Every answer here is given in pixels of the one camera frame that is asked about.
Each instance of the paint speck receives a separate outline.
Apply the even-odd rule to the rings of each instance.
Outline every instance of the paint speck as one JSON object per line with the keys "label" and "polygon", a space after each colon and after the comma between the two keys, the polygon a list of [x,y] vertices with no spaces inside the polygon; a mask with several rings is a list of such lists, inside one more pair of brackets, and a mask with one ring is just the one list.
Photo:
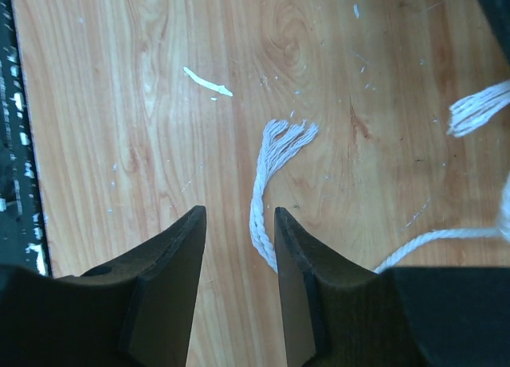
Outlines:
{"label": "paint speck", "polygon": [[25,163],[25,176],[28,178],[35,178],[35,174],[32,171],[32,164],[29,162]]}
{"label": "paint speck", "polygon": [[24,146],[28,146],[30,144],[29,136],[25,132],[20,132],[19,138]]}
{"label": "paint speck", "polygon": [[37,271],[39,271],[39,274],[47,275],[48,273],[46,272],[45,260],[44,260],[43,254],[42,254],[42,246],[36,245],[36,244],[29,244],[29,246],[27,246],[25,249],[25,253],[28,254],[30,252],[37,253],[36,265],[37,265]]}
{"label": "paint speck", "polygon": [[42,240],[42,229],[39,227],[36,227],[33,229],[33,234],[35,235],[35,238],[38,240]]}
{"label": "paint speck", "polygon": [[14,98],[12,99],[14,101],[14,104],[16,104],[16,108],[19,111],[23,111],[23,96],[20,92],[16,92],[14,94]]}

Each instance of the wooden surface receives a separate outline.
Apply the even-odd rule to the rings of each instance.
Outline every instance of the wooden surface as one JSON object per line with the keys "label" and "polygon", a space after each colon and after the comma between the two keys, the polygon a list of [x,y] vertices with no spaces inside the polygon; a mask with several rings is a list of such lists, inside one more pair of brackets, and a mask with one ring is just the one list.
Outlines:
{"label": "wooden surface", "polygon": [[[476,0],[14,1],[55,274],[208,209],[190,366],[285,364],[277,277],[248,230],[270,119],[321,128],[269,183],[271,237],[282,205],[373,268],[424,231],[496,215],[508,115],[445,133],[451,103],[510,77]],[[503,241],[448,240],[402,263],[509,256]]]}

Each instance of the black tool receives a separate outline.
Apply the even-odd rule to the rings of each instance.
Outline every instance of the black tool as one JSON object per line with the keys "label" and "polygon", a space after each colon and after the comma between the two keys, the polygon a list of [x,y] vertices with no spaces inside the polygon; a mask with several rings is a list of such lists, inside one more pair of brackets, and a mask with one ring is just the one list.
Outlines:
{"label": "black tool", "polygon": [[206,210],[81,277],[0,265],[0,365],[184,366]]}
{"label": "black tool", "polygon": [[510,268],[392,267],[377,275],[282,208],[275,245],[289,367],[510,365]]}

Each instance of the wooden table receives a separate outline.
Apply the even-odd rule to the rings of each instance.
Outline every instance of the wooden table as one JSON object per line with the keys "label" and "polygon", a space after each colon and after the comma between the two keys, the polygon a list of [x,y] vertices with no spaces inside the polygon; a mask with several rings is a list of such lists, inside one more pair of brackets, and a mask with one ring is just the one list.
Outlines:
{"label": "wooden table", "polygon": [[[248,229],[270,119],[320,125],[269,183],[270,236],[281,205],[372,268],[425,231],[492,224],[508,113],[446,134],[450,104],[510,77],[476,0],[14,1],[55,275],[208,209],[190,366],[285,364]],[[509,265],[510,246],[438,241],[402,264]]]}

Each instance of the white debris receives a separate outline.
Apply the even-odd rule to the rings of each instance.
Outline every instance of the white debris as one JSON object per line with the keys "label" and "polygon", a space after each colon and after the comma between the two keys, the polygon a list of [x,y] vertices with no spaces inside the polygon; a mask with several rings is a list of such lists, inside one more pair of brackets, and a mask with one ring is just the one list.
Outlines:
{"label": "white debris", "polygon": [[36,264],[37,264],[37,270],[39,271],[40,275],[48,275],[46,271],[45,266],[45,259],[42,253],[42,246],[36,245],[36,244],[29,244],[29,246],[25,249],[25,252],[28,254],[30,252],[36,252],[37,258],[36,258]]}
{"label": "white debris", "polygon": [[25,132],[20,132],[19,138],[24,146],[28,146],[30,144],[29,136]]}
{"label": "white debris", "polygon": [[25,176],[28,178],[35,178],[35,173],[32,171],[32,164],[25,162]]}
{"label": "white debris", "polygon": [[198,76],[197,74],[192,72],[190,69],[188,69],[188,67],[183,67],[182,69],[184,70],[184,72],[186,74],[188,74],[190,76],[190,78],[195,83],[200,84],[201,86],[208,88],[212,91],[219,92],[222,95],[233,96],[233,93],[231,91],[229,91],[224,85],[214,84],[214,83],[209,82],[208,80],[204,80],[200,76]]}

